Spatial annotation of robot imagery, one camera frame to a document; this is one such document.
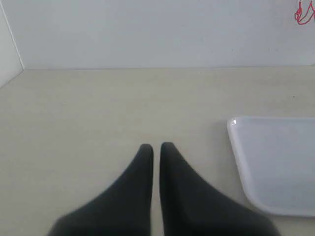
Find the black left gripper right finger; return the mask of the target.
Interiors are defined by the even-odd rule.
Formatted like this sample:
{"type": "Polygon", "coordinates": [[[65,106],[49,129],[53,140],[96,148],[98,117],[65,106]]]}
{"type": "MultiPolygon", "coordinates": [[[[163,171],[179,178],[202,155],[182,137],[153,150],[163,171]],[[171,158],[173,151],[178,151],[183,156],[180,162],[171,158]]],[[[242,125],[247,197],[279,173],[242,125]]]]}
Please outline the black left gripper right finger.
{"type": "Polygon", "coordinates": [[[278,236],[264,215],[208,184],[176,146],[160,149],[159,194],[166,236],[278,236]]]}

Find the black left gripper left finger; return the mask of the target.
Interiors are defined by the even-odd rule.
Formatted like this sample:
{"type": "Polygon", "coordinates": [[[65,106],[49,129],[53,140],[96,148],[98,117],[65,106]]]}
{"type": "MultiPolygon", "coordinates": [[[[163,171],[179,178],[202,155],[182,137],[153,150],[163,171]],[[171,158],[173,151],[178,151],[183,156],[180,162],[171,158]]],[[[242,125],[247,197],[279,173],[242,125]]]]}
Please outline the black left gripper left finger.
{"type": "Polygon", "coordinates": [[[154,151],[142,144],[122,175],[99,196],[59,218],[50,236],[149,236],[154,151]]]}

